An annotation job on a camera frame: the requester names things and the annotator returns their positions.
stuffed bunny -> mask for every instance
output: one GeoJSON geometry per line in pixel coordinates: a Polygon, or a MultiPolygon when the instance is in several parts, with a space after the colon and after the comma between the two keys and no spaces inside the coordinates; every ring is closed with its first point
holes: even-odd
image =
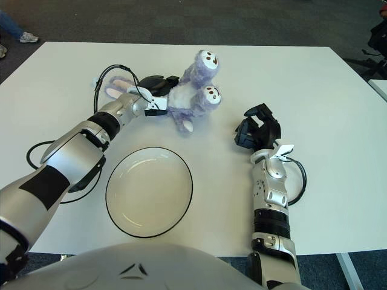
{"type": "MultiPolygon", "coordinates": [[[[193,132],[192,117],[208,114],[219,106],[221,94],[211,82],[218,70],[219,60],[216,55],[201,50],[179,83],[170,90],[167,110],[180,131],[193,132]]],[[[131,80],[113,77],[105,91],[109,96],[117,98],[130,86],[134,86],[131,80]]]]}

floor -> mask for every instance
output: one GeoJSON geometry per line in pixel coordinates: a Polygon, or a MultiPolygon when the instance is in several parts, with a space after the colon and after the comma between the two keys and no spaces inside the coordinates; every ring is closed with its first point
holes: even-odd
{"type": "MultiPolygon", "coordinates": [[[[366,43],[381,21],[381,5],[377,0],[0,0],[1,9],[41,38],[22,44],[0,29],[8,48],[0,60],[0,83],[45,41],[325,46],[340,57],[366,59],[361,49],[372,52],[366,43]]],[[[365,289],[387,289],[387,251],[351,258],[365,289]]],[[[222,259],[245,271],[246,258],[222,259]]],[[[59,255],[31,254],[22,274],[57,260],[59,255]]],[[[305,286],[347,289],[335,255],[298,261],[305,286]]]]}

person's foot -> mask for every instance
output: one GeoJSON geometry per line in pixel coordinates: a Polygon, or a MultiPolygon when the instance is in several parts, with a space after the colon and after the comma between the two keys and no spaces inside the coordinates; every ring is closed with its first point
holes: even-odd
{"type": "Polygon", "coordinates": [[[39,38],[32,33],[23,32],[22,36],[20,37],[20,42],[22,44],[26,44],[27,42],[37,42],[39,38]]]}
{"type": "Polygon", "coordinates": [[[7,49],[0,44],[0,59],[2,59],[7,52],[7,49]]]}

silver robot arm segment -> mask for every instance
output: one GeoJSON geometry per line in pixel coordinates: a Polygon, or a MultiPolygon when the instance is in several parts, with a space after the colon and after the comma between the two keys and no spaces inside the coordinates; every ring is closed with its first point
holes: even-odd
{"type": "Polygon", "coordinates": [[[293,145],[280,145],[281,127],[265,104],[249,109],[236,128],[235,143],[253,149],[253,252],[247,259],[248,276],[272,289],[283,283],[301,284],[296,250],[290,239],[286,170],[283,161],[293,145]],[[263,121],[262,126],[252,116],[263,121]]]}
{"type": "Polygon", "coordinates": [[[102,169],[110,142],[147,106],[137,94],[122,94],[56,140],[44,153],[40,168],[0,190],[0,265],[11,279],[65,193],[89,184],[102,169]]]}

jeans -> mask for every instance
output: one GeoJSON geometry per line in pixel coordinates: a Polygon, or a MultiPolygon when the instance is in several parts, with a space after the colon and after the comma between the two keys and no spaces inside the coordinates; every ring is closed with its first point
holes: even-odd
{"type": "Polygon", "coordinates": [[[20,39],[24,32],[16,22],[2,10],[0,10],[0,27],[16,39],[20,39]]]}

